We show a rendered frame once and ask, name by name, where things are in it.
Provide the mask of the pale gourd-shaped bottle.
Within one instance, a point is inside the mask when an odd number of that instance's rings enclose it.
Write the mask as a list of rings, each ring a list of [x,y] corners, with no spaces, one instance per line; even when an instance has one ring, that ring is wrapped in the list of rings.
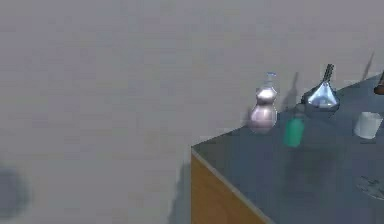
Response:
[[[248,116],[248,126],[256,133],[267,133],[277,121],[275,100],[277,91],[274,88],[274,72],[266,73],[264,84],[256,91],[256,103]]]

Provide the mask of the wooden counter with grey top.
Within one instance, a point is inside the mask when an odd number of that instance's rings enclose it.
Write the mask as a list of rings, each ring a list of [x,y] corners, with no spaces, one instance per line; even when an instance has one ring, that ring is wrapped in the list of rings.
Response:
[[[191,224],[384,224],[384,123],[372,140],[353,128],[384,112],[377,77],[339,90],[331,117],[305,119],[284,144],[284,111],[267,134],[241,127],[193,146]]]

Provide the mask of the green bottle with grey cap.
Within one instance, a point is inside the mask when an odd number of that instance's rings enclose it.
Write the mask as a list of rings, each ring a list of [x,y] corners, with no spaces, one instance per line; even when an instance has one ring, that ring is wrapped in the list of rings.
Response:
[[[286,123],[284,143],[288,147],[296,148],[300,145],[304,133],[305,106],[297,104],[293,116]]]

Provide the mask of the white cup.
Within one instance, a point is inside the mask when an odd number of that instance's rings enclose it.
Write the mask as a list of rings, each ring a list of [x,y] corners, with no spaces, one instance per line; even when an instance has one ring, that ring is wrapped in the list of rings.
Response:
[[[379,113],[362,112],[355,124],[354,133],[364,139],[374,139],[383,117]]]

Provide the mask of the brown bottle with dark neck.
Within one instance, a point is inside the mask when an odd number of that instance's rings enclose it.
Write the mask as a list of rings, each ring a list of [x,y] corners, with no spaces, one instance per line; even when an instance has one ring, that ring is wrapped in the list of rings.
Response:
[[[374,88],[374,93],[377,95],[384,95],[384,71],[381,74],[377,86]]]

